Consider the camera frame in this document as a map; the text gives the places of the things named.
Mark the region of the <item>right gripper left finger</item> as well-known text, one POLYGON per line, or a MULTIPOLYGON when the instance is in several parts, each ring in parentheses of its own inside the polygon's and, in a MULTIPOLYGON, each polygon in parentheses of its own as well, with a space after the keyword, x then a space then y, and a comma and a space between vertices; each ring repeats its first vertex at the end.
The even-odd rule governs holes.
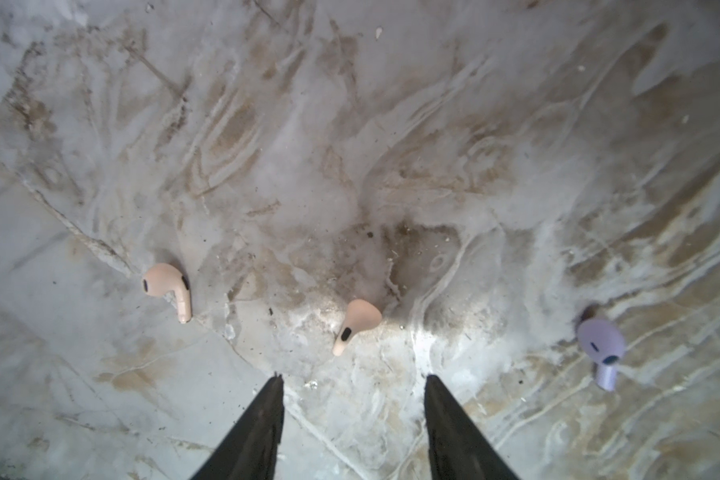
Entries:
POLYGON ((285 407, 280 374, 267 380, 193 480, 275 478, 285 407))

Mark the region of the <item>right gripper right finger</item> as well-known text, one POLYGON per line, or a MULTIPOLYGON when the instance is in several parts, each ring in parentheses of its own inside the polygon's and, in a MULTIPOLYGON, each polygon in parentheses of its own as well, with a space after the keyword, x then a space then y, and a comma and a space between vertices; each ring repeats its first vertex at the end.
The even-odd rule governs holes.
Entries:
POLYGON ((436 375, 426 378, 424 411, 433 479, 518 479, 436 375))

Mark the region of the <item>pink earbud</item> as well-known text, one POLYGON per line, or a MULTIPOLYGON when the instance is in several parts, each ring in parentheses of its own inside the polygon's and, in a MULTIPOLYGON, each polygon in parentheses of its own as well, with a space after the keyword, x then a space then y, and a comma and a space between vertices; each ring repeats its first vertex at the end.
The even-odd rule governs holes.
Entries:
POLYGON ((158 263, 142 277, 143 291, 153 297, 172 293, 176 302, 178 320, 182 324, 192 318, 191 291, 183 273, 168 263, 158 263))
POLYGON ((382 313, 372 303, 355 299, 348 303, 346 315, 334 341, 332 354, 341 356, 358 333, 375 329, 381 324, 382 313))

